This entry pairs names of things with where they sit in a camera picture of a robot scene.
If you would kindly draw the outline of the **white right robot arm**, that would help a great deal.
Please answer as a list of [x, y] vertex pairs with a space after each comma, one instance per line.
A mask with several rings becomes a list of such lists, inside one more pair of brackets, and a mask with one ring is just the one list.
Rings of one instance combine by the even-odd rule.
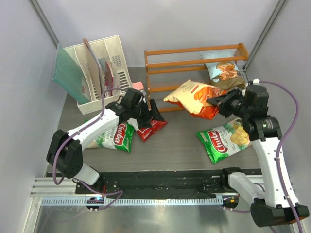
[[271, 227], [296, 223], [307, 218], [309, 209], [299, 201], [293, 191], [282, 144], [286, 138], [275, 117], [268, 115], [267, 89], [250, 85], [245, 91], [234, 89], [219, 97], [208, 99], [224, 117], [234, 115], [242, 120], [252, 146], [258, 156], [264, 189], [253, 184], [237, 167], [222, 170], [220, 188], [226, 192], [237, 191], [250, 205], [250, 213], [258, 227]]

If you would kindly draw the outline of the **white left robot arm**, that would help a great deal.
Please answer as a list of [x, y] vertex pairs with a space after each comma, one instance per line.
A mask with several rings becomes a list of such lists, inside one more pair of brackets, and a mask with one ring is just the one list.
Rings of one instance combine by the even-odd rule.
[[164, 121], [154, 99], [146, 101], [141, 91], [128, 88], [120, 100], [103, 105], [101, 113], [88, 122], [68, 132], [57, 130], [46, 157], [52, 165], [54, 183], [62, 182], [56, 178], [59, 171], [63, 178], [74, 178], [92, 193], [100, 193], [103, 181], [99, 172], [83, 162], [83, 151], [98, 136], [130, 119], [135, 119], [140, 128], [150, 128], [152, 120]]

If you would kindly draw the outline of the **red Chuba chips bag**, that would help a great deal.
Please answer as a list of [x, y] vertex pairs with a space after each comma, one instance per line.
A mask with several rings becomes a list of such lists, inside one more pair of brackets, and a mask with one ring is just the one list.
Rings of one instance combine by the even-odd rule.
[[150, 128], [140, 129], [138, 127], [138, 123], [136, 119], [130, 118], [127, 121], [127, 123], [134, 127], [135, 131], [138, 133], [139, 137], [142, 139], [143, 142], [145, 142], [153, 134], [159, 132], [161, 129], [163, 129], [168, 124], [166, 121], [152, 120]]

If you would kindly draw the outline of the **light blue cassava chips bag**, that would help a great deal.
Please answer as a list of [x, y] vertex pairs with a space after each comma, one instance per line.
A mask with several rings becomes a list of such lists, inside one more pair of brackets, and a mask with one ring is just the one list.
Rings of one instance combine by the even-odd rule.
[[246, 83], [234, 61], [205, 63], [210, 85], [222, 90], [245, 89]]

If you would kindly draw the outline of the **beige orange cassava chips bag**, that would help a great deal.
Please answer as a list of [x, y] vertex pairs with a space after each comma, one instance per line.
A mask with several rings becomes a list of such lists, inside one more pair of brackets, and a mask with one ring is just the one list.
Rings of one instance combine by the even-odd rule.
[[218, 109], [209, 104], [207, 100], [226, 93], [226, 90], [187, 80], [179, 88], [167, 95], [163, 101], [184, 108], [193, 117], [212, 120], [218, 113]]

